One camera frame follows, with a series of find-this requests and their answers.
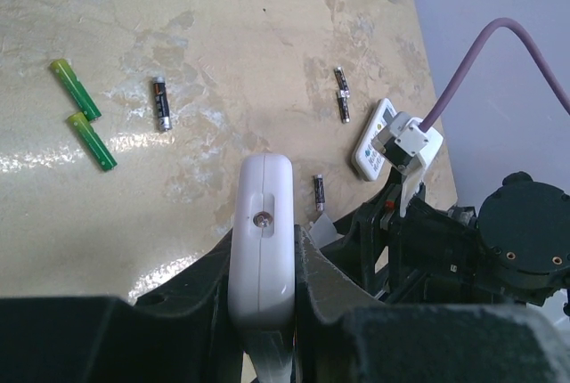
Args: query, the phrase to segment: green battery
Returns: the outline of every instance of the green battery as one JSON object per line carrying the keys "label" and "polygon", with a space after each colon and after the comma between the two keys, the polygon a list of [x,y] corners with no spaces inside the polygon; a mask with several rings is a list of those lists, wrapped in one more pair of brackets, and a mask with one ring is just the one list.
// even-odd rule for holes
{"label": "green battery", "polygon": [[83,142],[89,148],[103,171],[109,171],[117,165],[117,161],[111,156],[109,150],[82,112],[69,116],[68,122],[83,139]]}
{"label": "green battery", "polygon": [[101,116],[101,112],[77,78],[76,74],[71,69],[70,65],[65,60],[55,60],[50,64],[50,68],[60,78],[61,82],[68,90],[69,94],[73,97],[77,106],[87,120],[92,122]]}

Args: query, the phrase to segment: white device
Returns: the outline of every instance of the white device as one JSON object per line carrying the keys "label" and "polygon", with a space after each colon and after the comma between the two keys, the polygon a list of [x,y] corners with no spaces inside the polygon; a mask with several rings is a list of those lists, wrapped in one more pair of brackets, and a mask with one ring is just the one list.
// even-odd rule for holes
{"label": "white device", "polygon": [[419,186],[423,182],[426,172],[444,143],[444,138],[434,127],[430,127],[426,133],[419,130],[418,126],[422,120],[422,118],[411,118],[403,130],[405,133],[417,133],[416,139],[408,142],[403,141],[403,143],[419,143],[417,138],[420,138],[423,147],[418,146],[419,151],[417,152],[412,150],[415,157],[410,165],[411,172],[407,173],[403,178],[402,197],[400,198],[400,216],[402,217],[406,215],[406,209],[408,208],[411,198],[419,191]]}
{"label": "white device", "polygon": [[380,175],[384,157],[372,147],[372,139],[395,117],[395,108],[387,98],[380,100],[362,132],[353,154],[353,165],[364,181],[376,181]]}
{"label": "white device", "polygon": [[260,383],[289,383],[295,313],[293,166],[278,154],[241,164],[228,280],[230,318]]}

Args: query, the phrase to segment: beige marble surface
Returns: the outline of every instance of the beige marble surface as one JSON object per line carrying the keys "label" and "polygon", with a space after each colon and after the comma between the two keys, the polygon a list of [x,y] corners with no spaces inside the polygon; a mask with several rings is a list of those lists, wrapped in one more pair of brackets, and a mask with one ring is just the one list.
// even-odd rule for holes
{"label": "beige marble surface", "polygon": [[[434,102],[411,0],[0,0],[0,296],[112,293],[133,299],[231,227],[241,160],[292,160],[296,220],[372,196],[349,155],[371,106],[423,116]],[[118,166],[102,173],[65,118],[48,70],[67,58],[99,106]],[[352,89],[342,125],[335,65]],[[164,75],[174,130],[155,127],[149,80]],[[446,150],[428,201],[455,201]]]}

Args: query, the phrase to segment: white plastic bracket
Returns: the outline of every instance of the white plastic bracket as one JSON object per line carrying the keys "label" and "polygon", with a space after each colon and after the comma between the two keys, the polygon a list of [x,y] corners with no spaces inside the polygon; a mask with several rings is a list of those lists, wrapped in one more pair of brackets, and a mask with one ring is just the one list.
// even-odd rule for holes
{"label": "white plastic bracket", "polygon": [[[414,126],[417,128],[421,121],[421,118],[411,118],[408,126]],[[425,135],[427,142],[413,158],[416,161],[412,162],[410,165],[410,167],[413,168],[411,172],[403,177],[402,197],[400,199],[400,216],[406,216],[406,209],[408,208],[411,198],[418,193],[419,186],[421,185],[426,172],[444,143],[444,138],[434,127],[430,127],[425,134],[422,134]]]}

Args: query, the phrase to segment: battery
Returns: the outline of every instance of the battery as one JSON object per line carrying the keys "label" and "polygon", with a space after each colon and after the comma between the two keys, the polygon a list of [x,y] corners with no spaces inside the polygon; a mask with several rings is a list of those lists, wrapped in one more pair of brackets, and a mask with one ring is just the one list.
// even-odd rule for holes
{"label": "battery", "polygon": [[111,156],[99,135],[87,121],[85,114],[79,112],[69,116],[68,123],[81,137],[103,171],[109,171],[117,165],[117,161]]}
{"label": "battery", "polygon": [[66,60],[55,60],[50,64],[50,68],[60,78],[60,81],[68,90],[79,109],[83,111],[87,120],[92,122],[101,116],[101,112]]}
{"label": "battery", "polygon": [[167,84],[163,77],[155,77],[152,79],[154,86],[154,103],[157,106],[157,115],[159,117],[159,129],[162,132],[172,129],[170,123],[170,109],[168,108]]}
{"label": "battery", "polygon": [[314,203],[317,211],[324,211],[324,184],[322,182],[322,174],[313,177],[314,182]]}
{"label": "battery", "polygon": [[340,119],[342,123],[350,122],[350,113],[348,112],[348,99],[346,91],[337,91],[338,110],[340,111]]}
{"label": "battery", "polygon": [[348,83],[346,82],[345,71],[342,67],[335,68],[335,77],[337,78],[338,89],[345,91],[346,98],[350,98],[350,89],[348,89]]}

